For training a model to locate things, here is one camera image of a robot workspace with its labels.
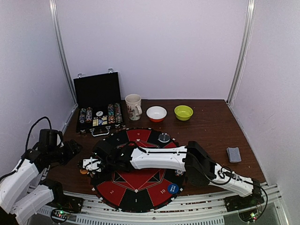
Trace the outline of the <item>clear dealer button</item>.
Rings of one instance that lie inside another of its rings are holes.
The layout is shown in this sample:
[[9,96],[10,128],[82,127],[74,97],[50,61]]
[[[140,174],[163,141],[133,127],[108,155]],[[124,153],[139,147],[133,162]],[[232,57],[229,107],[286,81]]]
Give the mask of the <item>clear dealer button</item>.
[[169,134],[167,133],[161,133],[159,136],[158,136],[158,140],[162,143],[167,143],[169,142],[171,139],[171,137],[169,136]]

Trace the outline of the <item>blue small blind button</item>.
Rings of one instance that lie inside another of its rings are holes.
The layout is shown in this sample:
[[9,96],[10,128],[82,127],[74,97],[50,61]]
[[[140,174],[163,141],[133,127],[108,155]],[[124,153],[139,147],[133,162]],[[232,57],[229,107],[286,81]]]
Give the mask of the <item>blue small blind button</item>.
[[178,193],[179,186],[175,183],[171,183],[171,184],[168,185],[167,190],[168,190],[168,193],[173,195],[173,194]]

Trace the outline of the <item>stack of poker chips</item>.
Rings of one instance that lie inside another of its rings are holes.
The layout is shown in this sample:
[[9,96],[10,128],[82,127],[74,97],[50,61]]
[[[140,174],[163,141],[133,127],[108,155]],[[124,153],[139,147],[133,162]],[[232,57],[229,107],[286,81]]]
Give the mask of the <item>stack of poker chips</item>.
[[182,176],[183,174],[184,174],[183,171],[180,171],[180,170],[176,170],[176,171],[175,171],[175,175],[176,175],[176,176]]

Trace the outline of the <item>grey card deck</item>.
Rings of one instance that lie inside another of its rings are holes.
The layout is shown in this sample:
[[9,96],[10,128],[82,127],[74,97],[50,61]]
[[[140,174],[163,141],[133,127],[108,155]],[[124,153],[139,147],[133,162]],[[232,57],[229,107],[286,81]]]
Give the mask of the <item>grey card deck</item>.
[[226,152],[227,152],[230,163],[239,163],[242,161],[241,155],[240,155],[240,150],[238,147],[235,147],[235,148],[228,147],[226,149]]

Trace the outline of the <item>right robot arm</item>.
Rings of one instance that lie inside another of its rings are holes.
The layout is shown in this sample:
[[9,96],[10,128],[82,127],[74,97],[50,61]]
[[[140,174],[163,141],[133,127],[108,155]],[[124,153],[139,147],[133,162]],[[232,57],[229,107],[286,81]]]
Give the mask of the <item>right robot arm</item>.
[[118,148],[106,141],[99,141],[92,156],[79,161],[78,167],[89,174],[95,174],[102,181],[117,170],[131,172],[141,169],[171,169],[185,173],[194,186],[220,186],[236,193],[245,207],[267,200],[259,181],[238,175],[227,166],[221,166],[195,141],[189,141],[186,146],[162,149],[138,146],[134,141]]

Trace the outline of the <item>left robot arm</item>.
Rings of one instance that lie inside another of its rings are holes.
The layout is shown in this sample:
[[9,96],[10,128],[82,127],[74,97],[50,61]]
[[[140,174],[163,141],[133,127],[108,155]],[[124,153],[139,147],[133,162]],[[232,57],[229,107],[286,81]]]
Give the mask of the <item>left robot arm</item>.
[[58,181],[43,178],[31,193],[23,198],[20,195],[53,164],[66,165],[82,148],[75,140],[64,141],[61,131],[40,130],[37,144],[26,150],[12,172],[0,179],[0,223],[24,225],[48,203],[59,210],[79,213],[83,199],[65,195]]

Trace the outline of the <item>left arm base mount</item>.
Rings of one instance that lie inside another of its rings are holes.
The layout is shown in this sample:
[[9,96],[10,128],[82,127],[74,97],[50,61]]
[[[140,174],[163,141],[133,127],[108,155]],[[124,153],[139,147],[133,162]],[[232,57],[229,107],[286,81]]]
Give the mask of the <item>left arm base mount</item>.
[[46,205],[70,213],[80,213],[83,201],[83,198],[63,194],[58,199],[54,199]]

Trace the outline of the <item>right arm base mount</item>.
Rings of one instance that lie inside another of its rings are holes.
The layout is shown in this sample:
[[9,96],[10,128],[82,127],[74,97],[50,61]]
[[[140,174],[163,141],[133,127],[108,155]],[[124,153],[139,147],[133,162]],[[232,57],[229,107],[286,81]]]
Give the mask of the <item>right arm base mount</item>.
[[262,194],[250,194],[246,197],[239,195],[226,197],[224,199],[227,212],[242,210],[250,207],[254,207],[259,203],[264,203]]

